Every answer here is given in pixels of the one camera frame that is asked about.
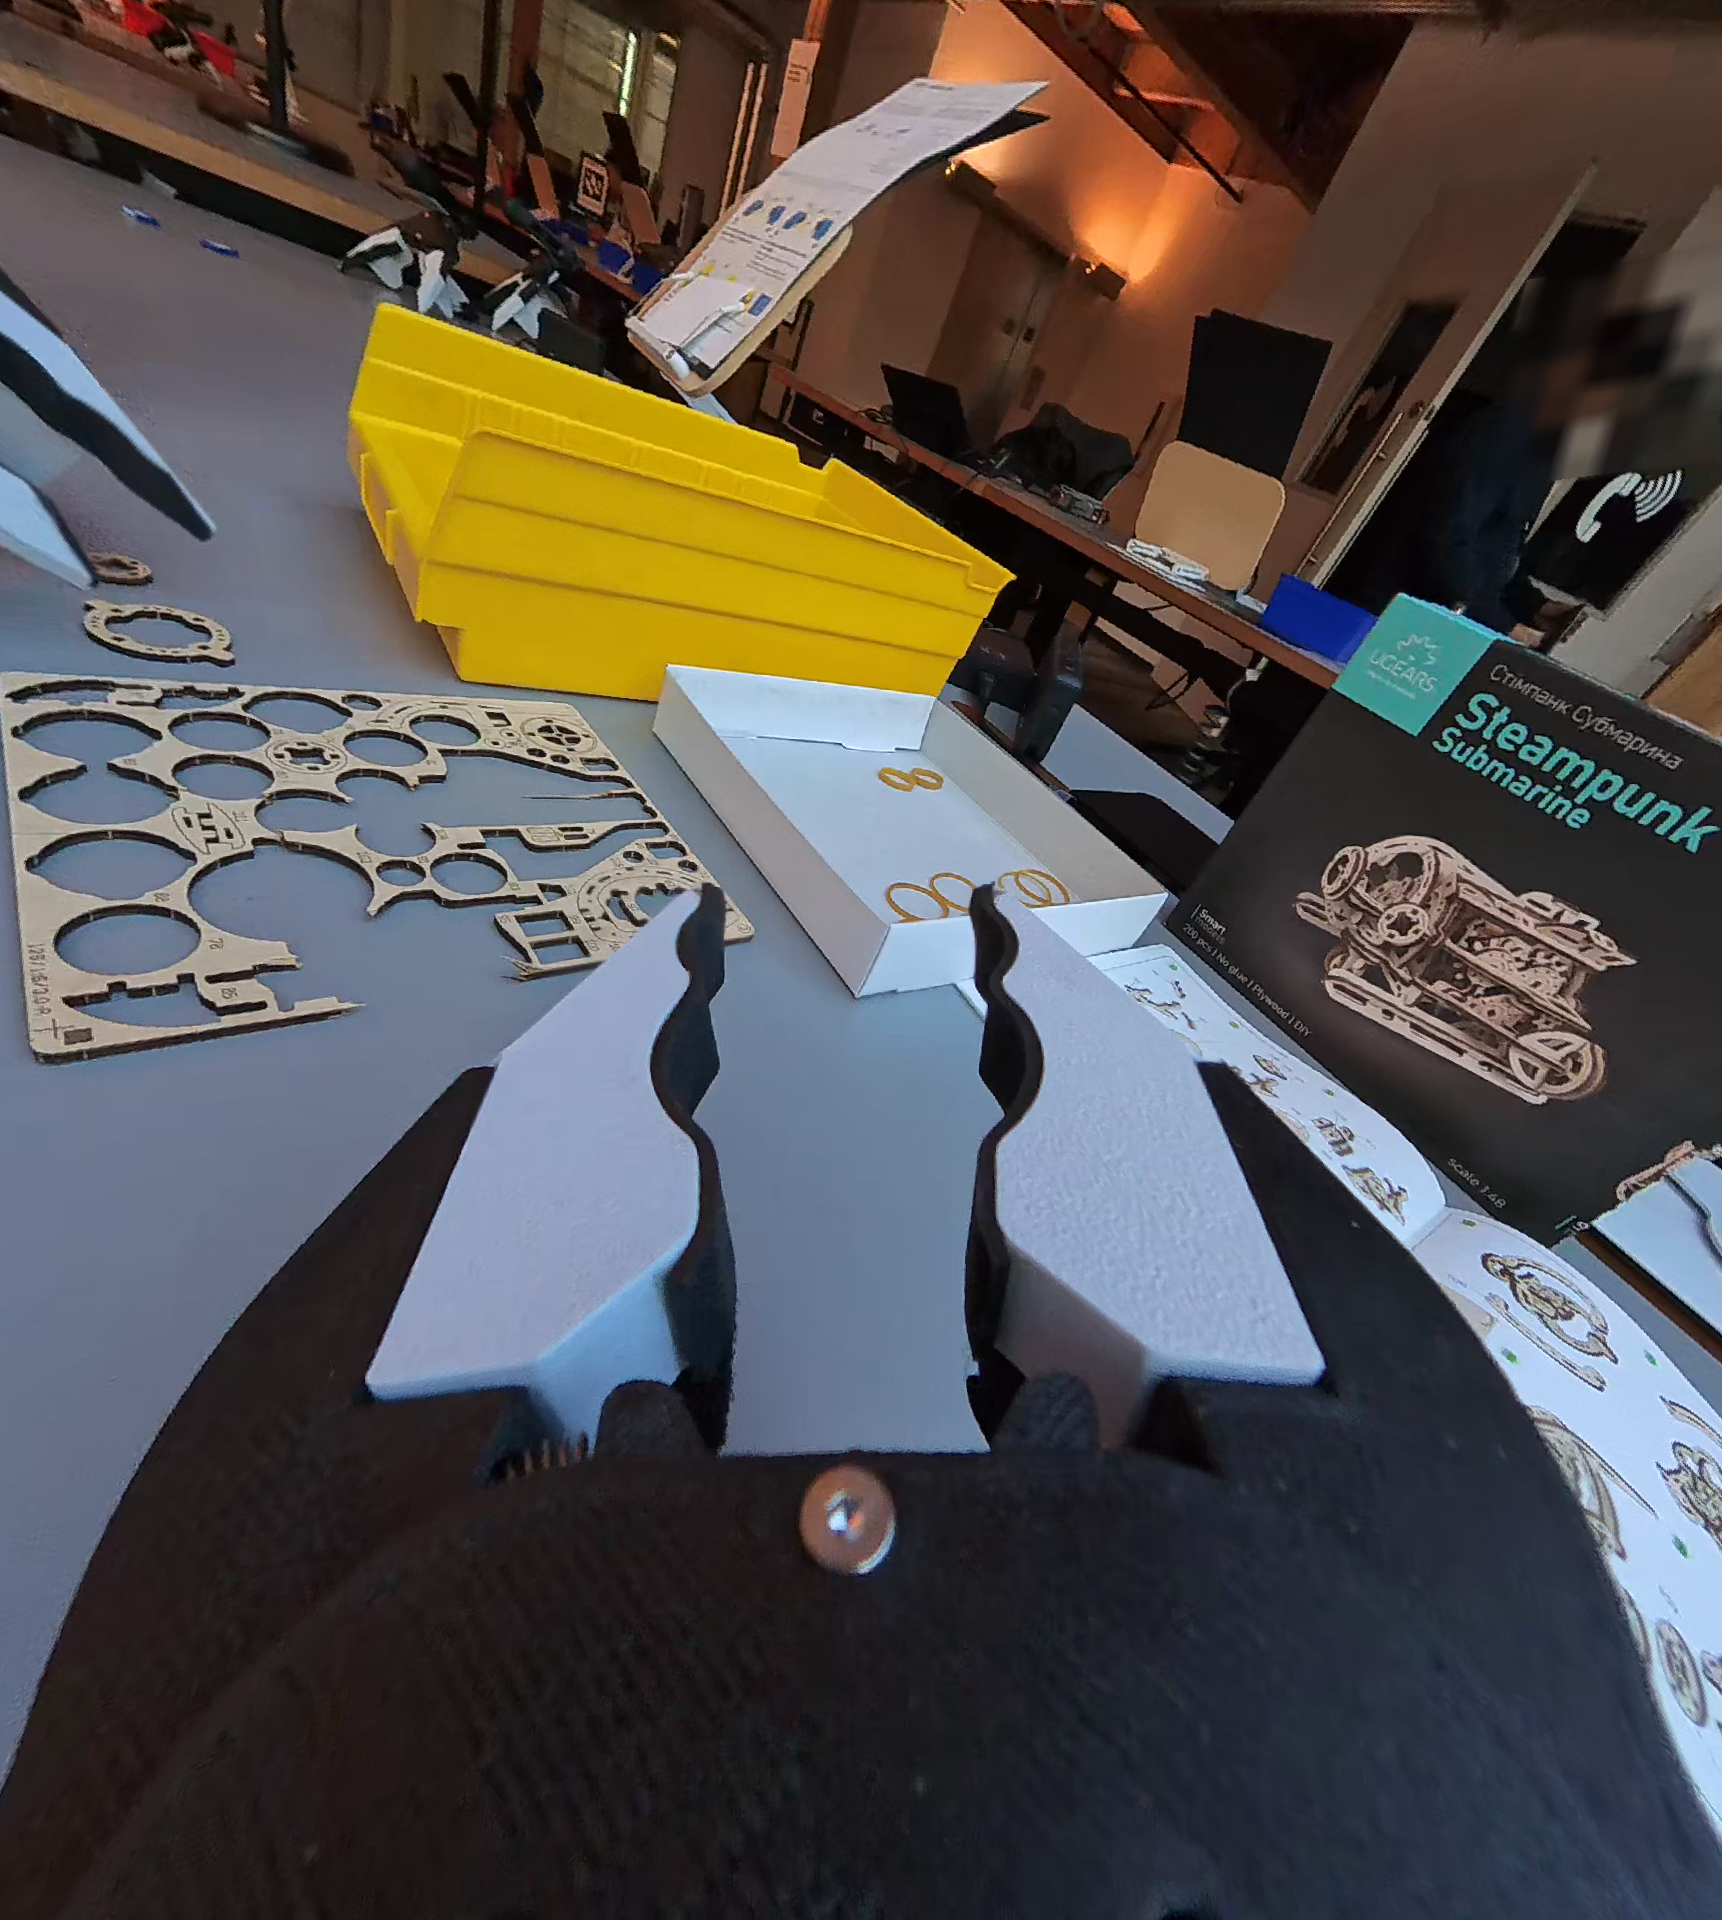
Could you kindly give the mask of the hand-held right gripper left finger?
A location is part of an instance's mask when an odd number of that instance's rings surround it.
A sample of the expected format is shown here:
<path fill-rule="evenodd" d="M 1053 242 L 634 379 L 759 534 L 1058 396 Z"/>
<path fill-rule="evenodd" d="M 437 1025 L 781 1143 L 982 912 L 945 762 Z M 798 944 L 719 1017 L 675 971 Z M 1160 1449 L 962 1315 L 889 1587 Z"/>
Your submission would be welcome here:
<path fill-rule="evenodd" d="M 729 1218 L 700 1105 L 728 899 L 667 903 L 489 1067 L 460 1156 L 368 1359 L 378 1401 L 519 1393 L 550 1441 L 609 1396 L 667 1387 L 705 1452 L 728 1435 Z"/>

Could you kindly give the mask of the wooden ring part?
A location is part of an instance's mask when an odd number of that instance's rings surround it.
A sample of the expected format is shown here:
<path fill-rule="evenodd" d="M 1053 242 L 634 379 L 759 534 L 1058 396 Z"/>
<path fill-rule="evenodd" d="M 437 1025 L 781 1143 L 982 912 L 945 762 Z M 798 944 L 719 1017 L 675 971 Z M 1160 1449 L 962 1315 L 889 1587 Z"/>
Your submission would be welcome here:
<path fill-rule="evenodd" d="M 80 628 L 95 645 L 129 660 L 235 663 L 231 632 L 187 608 L 92 598 L 82 603 Z"/>

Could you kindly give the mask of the wooden sheet with round cutouts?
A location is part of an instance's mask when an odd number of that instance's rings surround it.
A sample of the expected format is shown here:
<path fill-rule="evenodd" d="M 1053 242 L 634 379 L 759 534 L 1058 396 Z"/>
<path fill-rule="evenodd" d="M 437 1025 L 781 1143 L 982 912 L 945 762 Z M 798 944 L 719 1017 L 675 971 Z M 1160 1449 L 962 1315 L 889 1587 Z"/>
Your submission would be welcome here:
<path fill-rule="evenodd" d="M 586 971 L 655 908 L 714 880 L 586 716 L 559 699 L 0 673 L 0 756 L 26 1030 L 49 1066 L 313 1025 L 336 996 L 281 1004 L 294 948 L 226 927 L 198 885 L 259 851 L 356 874 L 366 914 L 489 908 L 512 978 Z M 281 828 L 280 804 L 407 793 L 463 760 L 508 764 L 566 816 L 424 823 L 384 851 L 354 823 Z"/>

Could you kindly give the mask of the yellow plastic bin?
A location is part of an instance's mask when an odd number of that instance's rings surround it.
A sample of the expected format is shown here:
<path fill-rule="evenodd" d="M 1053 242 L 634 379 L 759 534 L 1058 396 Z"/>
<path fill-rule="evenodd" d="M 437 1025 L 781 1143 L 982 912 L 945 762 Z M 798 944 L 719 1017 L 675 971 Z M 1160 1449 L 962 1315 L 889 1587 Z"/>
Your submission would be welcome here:
<path fill-rule="evenodd" d="M 465 684 L 652 704 L 700 665 L 929 698 L 1013 580 L 839 459 L 396 302 L 348 462 Z"/>

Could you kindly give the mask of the black model kit box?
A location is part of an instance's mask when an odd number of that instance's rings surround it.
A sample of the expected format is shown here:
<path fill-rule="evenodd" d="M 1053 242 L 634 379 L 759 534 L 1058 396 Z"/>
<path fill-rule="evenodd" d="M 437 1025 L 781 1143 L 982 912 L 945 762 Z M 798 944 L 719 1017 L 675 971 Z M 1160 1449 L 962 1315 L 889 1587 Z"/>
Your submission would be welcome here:
<path fill-rule="evenodd" d="M 1401 594 L 1167 917 L 1529 1236 L 1722 1146 L 1722 738 Z"/>

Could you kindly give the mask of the white cardboard tray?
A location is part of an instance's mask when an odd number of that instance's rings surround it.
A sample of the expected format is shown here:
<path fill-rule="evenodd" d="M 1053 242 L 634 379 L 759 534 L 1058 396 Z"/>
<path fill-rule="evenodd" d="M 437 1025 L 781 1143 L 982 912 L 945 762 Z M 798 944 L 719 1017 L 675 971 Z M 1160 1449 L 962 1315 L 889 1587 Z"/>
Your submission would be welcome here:
<path fill-rule="evenodd" d="M 893 882 L 949 872 L 995 891 L 1003 872 L 1045 870 L 1072 901 L 1033 912 L 1083 956 L 1134 948 L 1170 899 L 939 698 L 671 663 L 654 736 L 856 998 L 971 975 L 969 916 L 899 923 L 882 899 Z M 925 765 L 943 786 L 896 792 L 882 765 Z"/>

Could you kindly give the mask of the dark clamp device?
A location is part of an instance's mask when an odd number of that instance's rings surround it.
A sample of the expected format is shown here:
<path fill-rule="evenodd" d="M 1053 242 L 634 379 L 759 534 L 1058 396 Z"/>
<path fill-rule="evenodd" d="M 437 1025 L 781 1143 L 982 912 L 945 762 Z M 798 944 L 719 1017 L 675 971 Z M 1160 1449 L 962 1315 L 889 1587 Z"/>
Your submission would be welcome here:
<path fill-rule="evenodd" d="M 1082 647 L 1082 636 L 1067 628 L 1035 647 L 985 621 L 947 672 L 943 691 L 963 696 L 980 717 L 994 708 L 1009 712 L 1007 750 L 1043 764 L 1083 691 Z"/>

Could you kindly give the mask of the white instruction booklet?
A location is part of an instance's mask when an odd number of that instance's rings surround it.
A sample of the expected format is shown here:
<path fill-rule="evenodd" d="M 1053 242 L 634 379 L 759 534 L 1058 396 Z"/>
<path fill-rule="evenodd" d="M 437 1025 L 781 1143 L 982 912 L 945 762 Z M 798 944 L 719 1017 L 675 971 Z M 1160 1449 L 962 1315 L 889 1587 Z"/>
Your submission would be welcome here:
<path fill-rule="evenodd" d="M 1208 1067 L 1233 1073 L 1296 1139 L 1289 1197 L 1349 1199 L 1360 1252 L 1427 1273 L 1508 1380 L 1621 1606 L 1670 1737 L 1722 1838 L 1722 1420 L 1642 1326 L 1568 1260 L 1450 1205 L 1436 1163 L 1388 1116 L 1294 1054 L 1149 944 L 1086 956 Z"/>

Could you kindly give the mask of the blue plastic box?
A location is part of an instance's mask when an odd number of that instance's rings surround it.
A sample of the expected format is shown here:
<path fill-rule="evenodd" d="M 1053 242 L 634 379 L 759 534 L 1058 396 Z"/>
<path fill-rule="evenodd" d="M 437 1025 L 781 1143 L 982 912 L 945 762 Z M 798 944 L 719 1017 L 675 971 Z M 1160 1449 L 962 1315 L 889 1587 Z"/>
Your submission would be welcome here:
<path fill-rule="evenodd" d="M 1258 615 L 1261 632 L 1331 665 L 1345 665 L 1377 624 L 1377 611 L 1281 574 Z"/>

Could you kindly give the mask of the pale wooden chair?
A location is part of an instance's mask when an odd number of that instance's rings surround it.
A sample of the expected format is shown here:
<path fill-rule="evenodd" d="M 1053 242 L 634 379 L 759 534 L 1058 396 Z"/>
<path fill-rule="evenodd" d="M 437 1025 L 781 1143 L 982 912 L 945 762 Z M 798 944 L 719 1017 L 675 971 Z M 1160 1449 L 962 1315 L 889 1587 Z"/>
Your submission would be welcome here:
<path fill-rule="evenodd" d="M 1173 440 L 1149 471 L 1134 537 L 1197 566 L 1215 590 L 1239 594 L 1258 576 L 1286 500 L 1279 477 Z"/>

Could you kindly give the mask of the wooden clipboard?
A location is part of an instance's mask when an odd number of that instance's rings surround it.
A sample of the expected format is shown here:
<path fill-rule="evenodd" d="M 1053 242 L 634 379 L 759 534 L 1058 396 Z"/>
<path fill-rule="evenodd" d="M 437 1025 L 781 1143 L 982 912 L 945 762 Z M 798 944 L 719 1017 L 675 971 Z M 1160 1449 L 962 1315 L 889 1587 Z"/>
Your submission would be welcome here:
<path fill-rule="evenodd" d="M 634 305 L 623 334 L 687 401 L 714 396 L 839 264 L 852 222 L 754 190 Z"/>

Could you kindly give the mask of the black bag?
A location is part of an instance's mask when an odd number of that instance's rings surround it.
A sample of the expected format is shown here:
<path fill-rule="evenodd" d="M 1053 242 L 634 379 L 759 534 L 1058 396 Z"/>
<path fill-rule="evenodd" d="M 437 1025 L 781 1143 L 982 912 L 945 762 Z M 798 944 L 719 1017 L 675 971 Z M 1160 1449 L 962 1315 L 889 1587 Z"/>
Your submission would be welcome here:
<path fill-rule="evenodd" d="M 1102 500 L 1135 465 L 1135 448 L 1128 437 L 1045 399 L 1027 422 L 994 441 L 992 462 L 1024 487 L 1067 487 Z"/>

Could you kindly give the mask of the black board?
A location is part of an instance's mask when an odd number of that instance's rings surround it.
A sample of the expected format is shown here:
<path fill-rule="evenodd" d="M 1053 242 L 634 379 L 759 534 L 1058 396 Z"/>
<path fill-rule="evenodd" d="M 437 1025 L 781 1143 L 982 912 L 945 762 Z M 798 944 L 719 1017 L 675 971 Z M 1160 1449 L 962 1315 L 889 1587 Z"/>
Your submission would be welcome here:
<path fill-rule="evenodd" d="M 1191 323 L 1176 437 L 1286 477 L 1333 344 L 1222 307 Z"/>

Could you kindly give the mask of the black laptop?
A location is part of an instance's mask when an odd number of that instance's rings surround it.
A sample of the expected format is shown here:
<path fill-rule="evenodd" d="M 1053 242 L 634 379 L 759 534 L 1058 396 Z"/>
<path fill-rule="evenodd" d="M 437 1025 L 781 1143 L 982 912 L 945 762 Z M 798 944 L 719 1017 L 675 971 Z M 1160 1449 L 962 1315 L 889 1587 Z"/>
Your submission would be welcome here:
<path fill-rule="evenodd" d="M 896 434 L 947 462 L 969 464 L 976 443 L 960 390 L 892 362 L 880 363 Z"/>

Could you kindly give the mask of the white printed paper sheet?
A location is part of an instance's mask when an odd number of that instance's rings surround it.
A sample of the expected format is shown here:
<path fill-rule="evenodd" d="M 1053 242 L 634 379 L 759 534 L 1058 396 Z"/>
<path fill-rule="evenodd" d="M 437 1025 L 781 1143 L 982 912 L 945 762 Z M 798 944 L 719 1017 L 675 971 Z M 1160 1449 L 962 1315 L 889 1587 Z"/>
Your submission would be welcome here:
<path fill-rule="evenodd" d="M 756 307 L 781 299 L 878 199 L 920 172 L 1043 120 L 1040 80 L 916 78 L 778 159 L 684 268 Z"/>

